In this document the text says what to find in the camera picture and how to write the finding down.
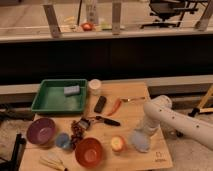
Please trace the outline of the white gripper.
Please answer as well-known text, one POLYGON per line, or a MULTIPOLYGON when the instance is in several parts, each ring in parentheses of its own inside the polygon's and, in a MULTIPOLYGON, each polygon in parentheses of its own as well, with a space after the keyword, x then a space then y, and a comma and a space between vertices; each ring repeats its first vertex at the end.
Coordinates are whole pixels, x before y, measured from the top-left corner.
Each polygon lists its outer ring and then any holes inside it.
POLYGON ((148 136, 153 136, 156 133, 156 124, 150 120, 144 120, 136 126, 136 130, 148 136))

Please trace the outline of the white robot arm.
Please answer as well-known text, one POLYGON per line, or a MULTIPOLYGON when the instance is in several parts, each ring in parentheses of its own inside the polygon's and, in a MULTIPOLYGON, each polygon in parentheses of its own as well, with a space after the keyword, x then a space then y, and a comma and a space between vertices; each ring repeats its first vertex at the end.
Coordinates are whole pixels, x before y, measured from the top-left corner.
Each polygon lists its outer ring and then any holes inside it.
POLYGON ((147 100, 143 103, 143 111, 145 115, 131 135, 131 142, 138 151, 149 151, 151 137, 161 122, 213 150, 213 124, 172 110, 172 101, 168 96, 160 95, 147 100))

